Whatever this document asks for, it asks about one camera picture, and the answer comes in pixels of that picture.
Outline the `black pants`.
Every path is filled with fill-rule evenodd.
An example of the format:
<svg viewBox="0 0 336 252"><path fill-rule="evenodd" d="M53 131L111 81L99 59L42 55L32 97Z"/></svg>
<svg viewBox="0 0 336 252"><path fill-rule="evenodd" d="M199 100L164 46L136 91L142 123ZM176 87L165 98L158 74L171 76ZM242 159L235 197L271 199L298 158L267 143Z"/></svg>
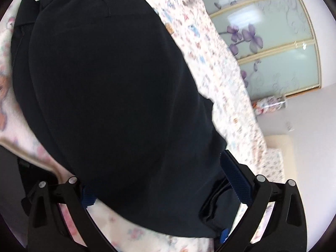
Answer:
<svg viewBox="0 0 336 252"><path fill-rule="evenodd" d="M177 237L232 227L213 102L145 0L22 0L11 65L39 142L113 211Z"/></svg>

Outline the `animal print pillow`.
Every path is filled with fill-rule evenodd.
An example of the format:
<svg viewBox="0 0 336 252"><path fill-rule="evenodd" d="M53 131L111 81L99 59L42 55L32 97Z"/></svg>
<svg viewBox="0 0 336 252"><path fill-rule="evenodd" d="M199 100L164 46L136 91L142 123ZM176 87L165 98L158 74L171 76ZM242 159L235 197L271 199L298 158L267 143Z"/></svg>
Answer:
<svg viewBox="0 0 336 252"><path fill-rule="evenodd" d="M269 182L285 183L282 152L277 148L268 148L258 166L258 174L264 175Z"/></svg>

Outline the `cream headboard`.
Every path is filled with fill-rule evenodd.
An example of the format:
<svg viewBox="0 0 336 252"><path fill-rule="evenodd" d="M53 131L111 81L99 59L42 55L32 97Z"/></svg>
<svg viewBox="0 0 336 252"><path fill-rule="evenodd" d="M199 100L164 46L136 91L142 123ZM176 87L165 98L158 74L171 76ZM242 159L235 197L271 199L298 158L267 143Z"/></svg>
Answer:
<svg viewBox="0 0 336 252"><path fill-rule="evenodd" d="M265 137L265 141L268 148L281 150L285 179L292 179L298 183L294 147L290 136L284 134L269 135Z"/></svg>

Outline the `clear tube of plush toys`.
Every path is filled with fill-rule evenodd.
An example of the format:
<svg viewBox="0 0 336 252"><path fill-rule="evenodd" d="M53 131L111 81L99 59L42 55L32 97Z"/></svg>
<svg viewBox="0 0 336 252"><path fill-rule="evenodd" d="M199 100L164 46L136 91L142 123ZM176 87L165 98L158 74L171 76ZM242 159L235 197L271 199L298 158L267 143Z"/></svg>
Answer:
<svg viewBox="0 0 336 252"><path fill-rule="evenodd" d="M266 113L272 113L277 110L286 108L286 106L286 98L284 96L270 96L257 100L252 104L254 114L256 116Z"/></svg>

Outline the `cartoon animal print blanket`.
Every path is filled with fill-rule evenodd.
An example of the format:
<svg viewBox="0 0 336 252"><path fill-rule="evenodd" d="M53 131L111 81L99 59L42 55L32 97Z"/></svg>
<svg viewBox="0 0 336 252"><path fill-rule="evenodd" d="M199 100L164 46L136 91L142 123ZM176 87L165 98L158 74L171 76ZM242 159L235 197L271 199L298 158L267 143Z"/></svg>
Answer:
<svg viewBox="0 0 336 252"><path fill-rule="evenodd" d="M219 38L202 0L146 0L181 49L198 91L214 102L213 123L238 162L271 181L283 181L279 151L268 150L256 123L237 61ZM70 173L39 143L15 99L10 40L21 0L10 0L1 19L1 145L22 159L56 174ZM205 238L181 238L132 224L100 201L88 208L106 238L118 251L213 251Z"/></svg>

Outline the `frosted glass floral wardrobe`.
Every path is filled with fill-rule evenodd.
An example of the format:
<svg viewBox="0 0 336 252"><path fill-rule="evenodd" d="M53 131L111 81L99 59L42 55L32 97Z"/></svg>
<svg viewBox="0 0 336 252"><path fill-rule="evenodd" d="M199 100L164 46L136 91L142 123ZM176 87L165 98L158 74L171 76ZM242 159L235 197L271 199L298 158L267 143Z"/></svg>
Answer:
<svg viewBox="0 0 336 252"><path fill-rule="evenodd" d="M252 100L321 86L315 31L302 0L203 0Z"/></svg>

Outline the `white wall switch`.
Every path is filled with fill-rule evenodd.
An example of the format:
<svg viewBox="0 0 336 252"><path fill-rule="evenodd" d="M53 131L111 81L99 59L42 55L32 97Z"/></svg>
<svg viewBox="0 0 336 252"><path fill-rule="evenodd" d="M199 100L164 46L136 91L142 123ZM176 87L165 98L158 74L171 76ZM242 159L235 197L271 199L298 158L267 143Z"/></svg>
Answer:
<svg viewBox="0 0 336 252"><path fill-rule="evenodd" d="M286 122L286 129L287 129L288 132L291 132L291 131L294 130L292 124L289 121Z"/></svg>

